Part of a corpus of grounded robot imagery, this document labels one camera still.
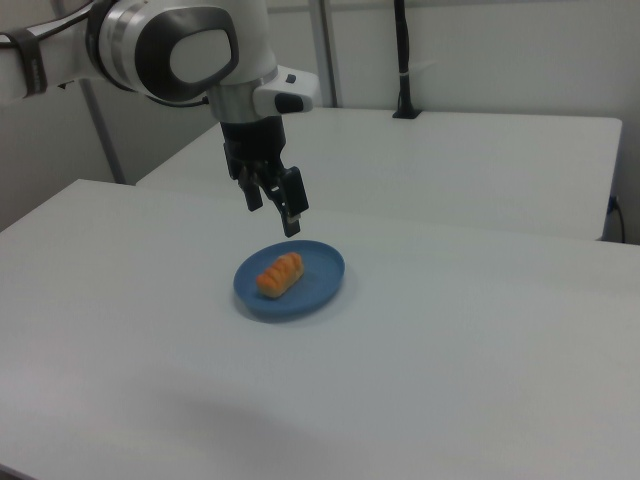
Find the orange pastry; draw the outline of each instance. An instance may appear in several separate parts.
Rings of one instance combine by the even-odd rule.
[[[278,298],[300,280],[303,273],[302,257],[297,253],[291,252],[278,257],[273,265],[267,268],[264,273],[258,275],[256,284],[263,295],[270,298]]]

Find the oval plate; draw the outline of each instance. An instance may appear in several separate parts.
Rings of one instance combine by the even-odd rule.
[[[280,255],[289,252],[302,256],[304,275],[281,297],[265,297],[258,291],[256,278]],[[236,272],[233,288],[256,314],[300,315],[317,310],[331,300],[340,288],[344,270],[344,259],[335,248],[320,242],[294,240],[267,247],[245,260]]]

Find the black strap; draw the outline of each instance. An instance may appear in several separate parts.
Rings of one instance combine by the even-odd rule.
[[[12,30],[7,33],[1,32],[0,34],[8,37],[13,42],[22,59],[22,70],[27,84],[27,94],[24,98],[46,92],[47,75],[44,71],[38,37],[26,28]]]

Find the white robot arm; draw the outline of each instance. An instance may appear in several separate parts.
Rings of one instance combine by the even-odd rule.
[[[262,188],[285,234],[300,230],[308,203],[300,171],[280,160],[280,115],[311,110],[319,82],[277,65],[264,0],[94,0],[58,21],[0,34],[0,105],[80,78],[167,104],[206,94],[249,209],[262,206]]]

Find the table surface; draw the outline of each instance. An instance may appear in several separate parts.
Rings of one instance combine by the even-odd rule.
[[[275,209],[77,182],[0,234],[0,463],[40,480],[637,479],[636,247],[312,210],[324,309],[232,293]]]
[[[602,235],[621,122],[607,118],[317,109],[285,116],[286,165],[311,208],[593,240]],[[242,198],[220,126],[138,185]]]

